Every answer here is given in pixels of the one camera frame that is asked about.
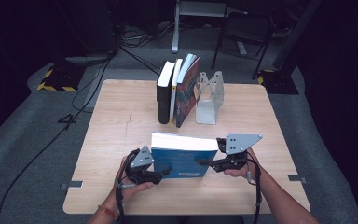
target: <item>human hand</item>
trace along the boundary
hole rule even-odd
[[[258,160],[256,155],[254,154],[253,150],[251,147],[249,147],[247,149],[248,153],[251,155],[248,156],[248,159],[252,159],[254,160],[257,164],[258,164]],[[253,180],[255,180],[255,165],[252,162],[248,162],[248,165],[244,165],[240,170],[235,170],[235,169],[227,169],[224,171],[225,175],[231,175],[233,177],[239,177],[242,176],[243,178],[246,178],[246,175],[248,173],[248,170],[250,170],[251,172],[251,178]]]
[[[121,165],[120,165],[120,169],[118,169],[117,174],[116,174],[116,178],[115,178],[115,185],[113,187],[113,189],[116,189],[117,186],[117,179],[119,178],[119,175],[121,173],[121,170],[124,169],[123,171],[123,178],[121,180],[121,183],[123,184],[133,184],[129,178],[127,177],[127,173],[125,171],[125,167],[124,167],[124,161],[127,159],[126,157],[123,157],[123,159],[121,160]],[[129,201],[135,194],[147,190],[147,189],[151,189],[154,186],[154,184],[152,182],[145,182],[143,184],[139,184],[139,185],[135,185],[134,187],[131,188],[127,188],[127,189],[122,189],[121,190],[121,194],[123,195],[123,199],[121,200],[123,203]]]

